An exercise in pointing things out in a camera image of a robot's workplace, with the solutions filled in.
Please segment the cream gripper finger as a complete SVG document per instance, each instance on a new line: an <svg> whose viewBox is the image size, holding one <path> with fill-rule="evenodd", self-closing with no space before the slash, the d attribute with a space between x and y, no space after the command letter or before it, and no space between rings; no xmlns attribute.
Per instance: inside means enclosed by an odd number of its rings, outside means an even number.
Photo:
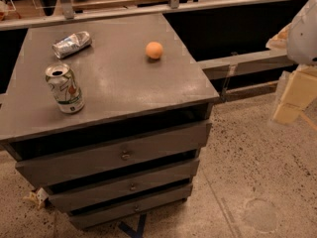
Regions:
<svg viewBox="0 0 317 238"><path fill-rule="evenodd" d="M317 98L317 78L313 75L284 71L276 89L276 105L271 120L279 124L294 122Z"/></svg>

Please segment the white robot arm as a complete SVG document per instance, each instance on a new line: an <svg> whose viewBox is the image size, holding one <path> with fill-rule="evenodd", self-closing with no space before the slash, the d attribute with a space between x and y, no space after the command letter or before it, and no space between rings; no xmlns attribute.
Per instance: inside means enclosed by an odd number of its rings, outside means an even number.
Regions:
<svg viewBox="0 0 317 238"><path fill-rule="evenodd" d="M317 98L317 0L308 0L288 28L286 51L298 64L292 73L284 71L276 88L271 120L290 124Z"/></svg>

